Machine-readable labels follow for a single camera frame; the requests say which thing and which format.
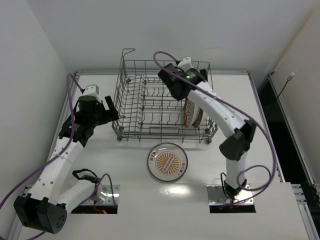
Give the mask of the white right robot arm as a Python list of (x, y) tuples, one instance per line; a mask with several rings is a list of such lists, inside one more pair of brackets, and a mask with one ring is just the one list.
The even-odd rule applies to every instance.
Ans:
[(247, 184), (244, 173), (246, 158), (257, 125), (219, 102), (206, 77), (195, 68), (179, 72), (169, 63), (157, 75), (174, 99), (194, 102), (217, 124), (226, 137), (219, 146), (220, 152), (226, 158), (224, 192), (234, 200)]

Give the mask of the floral plate with orange rim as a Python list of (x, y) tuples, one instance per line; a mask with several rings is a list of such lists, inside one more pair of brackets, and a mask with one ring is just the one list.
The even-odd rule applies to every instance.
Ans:
[(199, 115), (199, 107), (189, 99), (185, 99), (183, 106), (183, 126), (190, 128)]

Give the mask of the white plate with sunburst pattern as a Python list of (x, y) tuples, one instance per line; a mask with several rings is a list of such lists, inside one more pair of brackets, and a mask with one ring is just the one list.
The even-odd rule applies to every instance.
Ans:
[(175, 143), (163, 142), (154, 146), (147, 156), (150, 175), (163, 183), (179, 181), (186, 173), (189, 159), (182, 147)]

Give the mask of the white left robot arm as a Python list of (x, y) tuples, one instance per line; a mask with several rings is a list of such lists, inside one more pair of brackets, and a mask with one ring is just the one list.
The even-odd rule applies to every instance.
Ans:
[(83, 175), (78, 182), (61, 192), (67, 174), (97, 126), (119, 119), (112, 98), (99, 101), (93, 95), (82, 95), (63, 123), (58, 134), (52, 158), (36, 183), (25, 196), (18, 196), (13, 207), (24, 227), (57, 234), (63, 228), (68, 214), (96, 193), (100, 178)]

